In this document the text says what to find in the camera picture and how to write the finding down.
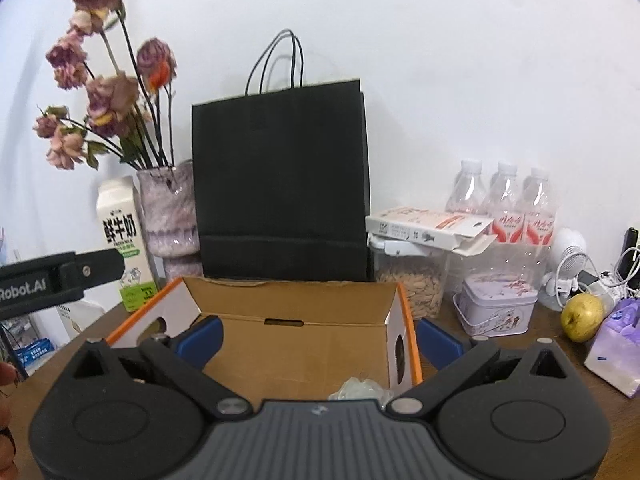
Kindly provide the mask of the person's left hand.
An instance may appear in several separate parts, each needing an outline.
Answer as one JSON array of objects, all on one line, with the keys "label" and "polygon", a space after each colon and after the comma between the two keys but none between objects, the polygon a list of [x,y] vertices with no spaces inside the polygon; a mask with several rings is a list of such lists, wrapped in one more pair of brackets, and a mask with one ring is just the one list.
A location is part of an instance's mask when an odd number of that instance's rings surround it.
[{"label": "person's left hand", "polygon": [[[6,362],[1,363],[0,382],[2,387],[15,384],[18,381],[16,368]],[[1,480],[15,480],[20,473],[15,465],[16,448],[13,438],[9,436],[9,423],[11,421],[11,409],[9,402],[1,398],[1,442],[0,442],[0,470]]]}]

